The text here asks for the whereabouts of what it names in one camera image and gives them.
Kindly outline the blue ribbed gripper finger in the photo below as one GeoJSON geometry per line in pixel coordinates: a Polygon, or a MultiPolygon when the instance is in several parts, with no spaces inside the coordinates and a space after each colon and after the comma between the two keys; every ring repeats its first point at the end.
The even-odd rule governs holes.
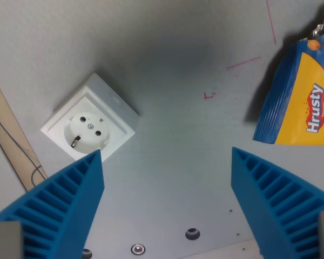
{"type": "Polygon", "coordinates": [[[4,208],[0,222],[21,223],[25,258],[81,258],[104,188],[94,151],[4,208]]]}
{"type": "Polygon", "coordinates": [[[324,191],[247,151],[232,148],[231,187],[263,258],[320,258],[324,191]]]}

